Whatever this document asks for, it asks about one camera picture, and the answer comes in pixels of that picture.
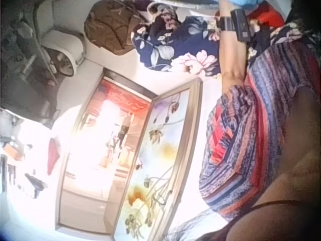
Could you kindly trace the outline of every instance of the red object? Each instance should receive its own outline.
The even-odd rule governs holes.
[[[101,84],[105,85],[107,89],[106,100],[110,100],[125,112],[137,114],[149,107],[149,103],[147,101],[115,84],[106,80],[102,80]]]
[[[220,11],[215,14],[216,17],[220,16]],[[284,25],[282,15],[275,10],[267,1],[262,2],[259,7],[251,12],[248,16],[249,19],[256,19],[260,24],[269,27],[281,27]]]
[[[60,158],[60,155],[58,153],[58,148],[55,139],[50,138],[49,141],[49,151],[48,151],[48,168],[47,173],[50,176],[52,173],[52,170],[55,167],[56,162]]]

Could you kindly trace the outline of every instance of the brown bag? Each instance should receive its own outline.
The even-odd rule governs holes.
[[[85,21],[84,31],[88,40],[116,55],[123,55],[134,48],[131,31],[143,17],[128,4],[117,0],[97,2]]]

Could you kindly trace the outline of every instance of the red cloth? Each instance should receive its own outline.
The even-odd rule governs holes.
[[[48,151],[48,168],[47,173],[50,176],[52,170],[55,167],[56,162],[58,161],[60,155],[58,153],[58,148],[56,145],[55,139],[51,138],[49,141],[49,151]]]
[[[219,17],[219,15],[220,12],[217,11],[215,16]],[[256,19],[260,24],[267,25],[269,27],[278,28],[284,25],[282,15],[267,1],[262,2],[259,7],[251,12],[247,17],[249,19]]]

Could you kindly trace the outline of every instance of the gold metal frame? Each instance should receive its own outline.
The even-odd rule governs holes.
[[[171,177],[171,181],[169,185],[169,187],[171,187],[171,190],[173,190],[173,193],[169,197],[165,205],[165,212],[163,213],[163,215],[157,217],[155,225],[151,230],[148,240],[149,241],[160,240],[163,234],[168,231],[170,227],[170,223],[172,222],[174,215],[176,213],[178,204],[180,203],[181,196],[184,191],[184,187],[186,184],[187,176],[188,176],[192,158],[193,158],[194,146],[195,146],[197,130],[198,130],[197,127],[199,124],[201,103],[202,103],[202,85],[203,85],[202,80],[197,78],[165,94],[162,94],[152,100],[151,106],[149,108],[149,111],[143,126],[142,135],[139,138],[137,149],[135,150],[135,156],[133,158],[132,167],[130,169],[130,173],[126,183],[126,188],[121,200],[121,206],[116,218],[114,230],[111,235],[112,236],[111,238],[114,241],[115,241],[114,235],[115,235],[117,223],[119,221],[120,211],[124,204],[125,195],[129,188],[129,183],[130,183],[130,180],[134,171],[135,163],[138,157],[138,151],[142,143],[143,134],[146,131],[147,124],[148,124],[154,103],[160,99],[167,98],[178,92],[182,92],[184,90],[189,89],[190,93],[189,93],[189,102],[188,102],[188,107],[186,111],[186,117],[184,121],[184,126],[183,126],[183,131],[182,131],[182,136],[181,136],[177,157],[174,164],[174,169],[172,172],[172,177],[174,178]]]
[[[96,87],[92,90],[92,92],[90,93],[88,99],[84,102],[84,104],[81,106],[80,110],[79,110],[79,113],[77,115],[77,118],[75,120],[75,124],[72,128],[72,133],[71,133],[71,138],[70,138],[70,141],[69,141],[69,144],[66,148],[66,151],[64,152],[64,154],[62,155],[62,164],[61,164],[61,168],[60,168],[60,174],[59,174],[59,178],[58,178],[58,186],[57,186],[57,196],[56,196],[56,206],[55,206],[55,230],[58,230],[58,229],[63,229],[63,230],[69,230],[70,232],[73,232],[73,231],[80,231],[76,228],[72,228],[72,227],[68,227],[66,225],[63,225],[63,224],[60,224],[60,207],[61,207],[61,195],[62,195],[62,189],[63,189],[63,183],[64,183],[64,178],[65,178],[65,172],[66,172],[66,169],[67,169],[67,164],[68,164],[68,159],[69,159],[69,154],[70,154],[70,149],[71,149],[71,143],[72,143],[72,140],[73,138],[75,138],[75,135],[76,133],[78,132],[79,130],[79,126],[82,122],[82,118],[83,118],[83,115],[88,107],[88,104],[93,96],[93,94],[95,93],[95,91],[97,90],[97,87],[98,85],[100,84],[100,82],[102,80],[106,80],[106,81],[109,81],[125,90],[127,90],[128,92],[131,92],[132,94],[148,101],[148,102],[151,102],[151,99],[149,99],[148,97],[142,95],[141,93],[139,92],[136,92],[130,88],[128,88],[127,86],[121,84],[121,83],[118,83],[116,80],[113,80],[111,78],[108,78],[107,76],[105,76],[104,73],[101,74],[101,76],[99,77],[99,80],[97,81],[97,84],[96,84]],[[95,232],[89,232],[89,231],[81,231],[81,232],[85,232],[85,233],[88,233],[89,235],[98,235],[98,236],[104,236],[104,237],[111,237],[110,234],[101,234],[101,233],[95,233]]]

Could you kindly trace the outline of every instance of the glass cabinet door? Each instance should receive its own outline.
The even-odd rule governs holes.
[[[175,213],[188,175],[198,123],[201,82],[151,103],[113,237],[158,240]]]
[[[60,226],[112,234],[149,106],[150,100],[102,78],[69,150]]]

